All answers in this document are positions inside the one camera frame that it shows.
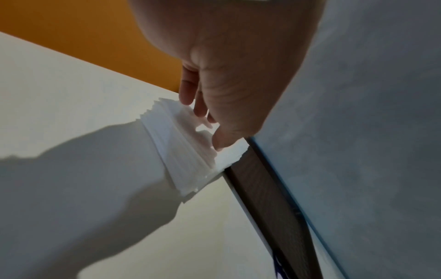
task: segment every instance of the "white napkin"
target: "white napkin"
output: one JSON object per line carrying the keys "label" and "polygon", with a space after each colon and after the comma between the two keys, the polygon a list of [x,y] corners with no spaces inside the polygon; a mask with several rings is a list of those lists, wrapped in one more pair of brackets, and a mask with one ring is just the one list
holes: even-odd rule
{"label": "white napkin", "polygon": [[219,124],[194,115],[191,107],[160,98],[151,110],[141,115],[159,155],[182,195],[198,191],[247,150],[242,138],[216,152],[211,137]]}

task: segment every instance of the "blue-gray surface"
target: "blue-gray surface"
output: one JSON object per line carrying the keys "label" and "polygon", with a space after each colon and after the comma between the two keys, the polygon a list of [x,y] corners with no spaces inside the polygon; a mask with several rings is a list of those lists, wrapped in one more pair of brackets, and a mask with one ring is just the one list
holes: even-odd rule
{"label": "blue-gray surface", "polygon": [[256,141],[351,279],[441,274],[441,1],[329,0]]}

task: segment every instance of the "brown textured panel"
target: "brown textured panel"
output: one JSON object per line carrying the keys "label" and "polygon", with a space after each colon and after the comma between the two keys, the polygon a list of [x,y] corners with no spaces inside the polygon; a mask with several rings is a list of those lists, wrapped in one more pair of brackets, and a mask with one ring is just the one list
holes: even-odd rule
{"label": "brown textured panel", "polygon": [[2,0],[0,31],[176,91],[181,62],[141,34],[127,0]]}
{"label": "brown textured panel", "polygon": [[291,277],[321,279],[311,236],[298,208],[289,201],[280,182],[255,148],[226,170],[239,197],[268,244],[288,264]]}

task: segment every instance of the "orange panel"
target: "orange panel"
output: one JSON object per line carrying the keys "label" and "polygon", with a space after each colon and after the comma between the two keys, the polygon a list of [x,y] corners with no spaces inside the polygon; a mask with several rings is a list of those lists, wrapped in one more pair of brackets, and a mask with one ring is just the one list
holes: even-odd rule
{"label": "orange panel", "polygon": [[181,63],[142,36],[125,0],[2,0],[0,31],[177,91]]}

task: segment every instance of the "hand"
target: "hand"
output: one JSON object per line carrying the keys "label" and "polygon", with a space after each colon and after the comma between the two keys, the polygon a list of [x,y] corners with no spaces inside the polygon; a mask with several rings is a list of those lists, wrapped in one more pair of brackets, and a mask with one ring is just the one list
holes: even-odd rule
{"label": "hand", "polygon": [[182,60],[179,99],[219,122],[216,150],[256,134],[299,69],[324,0],[130,0],[145,37]]}

